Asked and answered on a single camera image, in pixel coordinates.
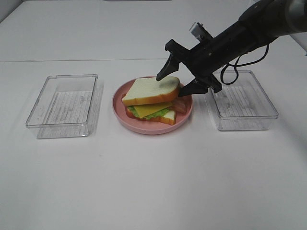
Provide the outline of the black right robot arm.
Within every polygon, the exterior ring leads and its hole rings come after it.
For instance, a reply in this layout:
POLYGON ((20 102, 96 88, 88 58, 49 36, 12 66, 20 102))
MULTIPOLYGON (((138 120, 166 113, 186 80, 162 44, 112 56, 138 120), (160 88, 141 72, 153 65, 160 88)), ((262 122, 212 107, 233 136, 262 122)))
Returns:
POLYGON ((190 32, 199 43, 190 50, 174 40, 167 42, 165 50, 170 56, 156 80, 178 71, 183 63, 195 78, 180 90, 180 97, 206 94, 209 88, 217 93, 222 89, 222 84, 213 75, 217 69, 247 52, 267 46, 280 36, 306 30, 305 0, 260 0, 216 37, 212 37, 200 23, 194 23, 190 32))

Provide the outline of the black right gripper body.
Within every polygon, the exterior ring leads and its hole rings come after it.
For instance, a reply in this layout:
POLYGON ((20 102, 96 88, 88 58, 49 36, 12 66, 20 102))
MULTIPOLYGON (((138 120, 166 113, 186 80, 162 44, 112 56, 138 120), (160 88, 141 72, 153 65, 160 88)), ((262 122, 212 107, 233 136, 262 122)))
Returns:
POLYGON ((180 63, 183 63, 194 78, 208 84, 215 93, 222 90, 221 83, 213 75, 218 69, 218 62, 212 58, 212 52, 199 43, 191 50, 184 48, 173 39, 165 45, 165 50, 172 53, 180 63))

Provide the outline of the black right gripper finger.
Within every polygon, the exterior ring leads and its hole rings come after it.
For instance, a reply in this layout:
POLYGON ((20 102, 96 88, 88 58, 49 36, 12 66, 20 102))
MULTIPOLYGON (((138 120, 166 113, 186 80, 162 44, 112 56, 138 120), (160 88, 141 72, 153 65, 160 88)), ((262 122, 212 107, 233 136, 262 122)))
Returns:
POLYGON ((208 92, 209 87, 210 86, 208 84, 195 78, 190 83, 180 89, 178 97, 184 97, 194 94, 206 94, 208 92))
POLYGON ((158 72, 156 80, 161 81, 164 77, 168 76, 169 74, 177 72, 179 69, 179 65, 180 65, 179 60, 171 53, 165 65, 158 72))

